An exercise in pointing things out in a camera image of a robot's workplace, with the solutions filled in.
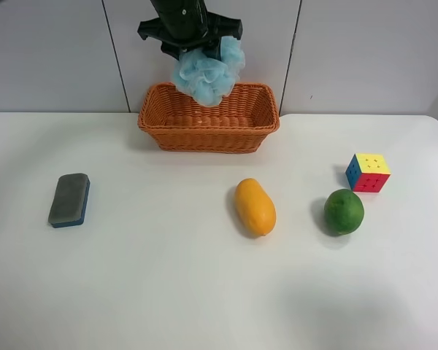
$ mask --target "yellow cube face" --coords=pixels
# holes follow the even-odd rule
[[[362,173],[391,174],[382,155],[370,155],[367,153],[356,153],[358,164]]]

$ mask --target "sponge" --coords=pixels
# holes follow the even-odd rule
[[[175,66],[172,82],[181,93],[202,106],[217,106],[228,96],[245,67],[240,41],[224,36],[220,42],[221,61],[208,58],[201,48],[183,53]]]
[[[58,179],[49,213],[54,228],[81,225],[85,221],[89,178],[86,174],[68,174]]]

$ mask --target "mango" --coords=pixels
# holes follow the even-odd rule
[[[255,236],[265,236],[276,225],[271,198],[255,179],[241,181],[235,189],[235,207],[243,225]]]

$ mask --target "lime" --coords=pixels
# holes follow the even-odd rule
[[[331,230],[347,235],[357,230],[364,219],[364,205],[351,190],[333,192],[324,205],[324,218]]]

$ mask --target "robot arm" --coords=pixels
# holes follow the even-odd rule
[[[223,36],[242,38],[242,21],[208,12],[204,0],[151,0],[159,18],[139,24],[143,40],[162,41],[161,51],[179,59],[180,53],[203,48],[203,53],[220,61]]]

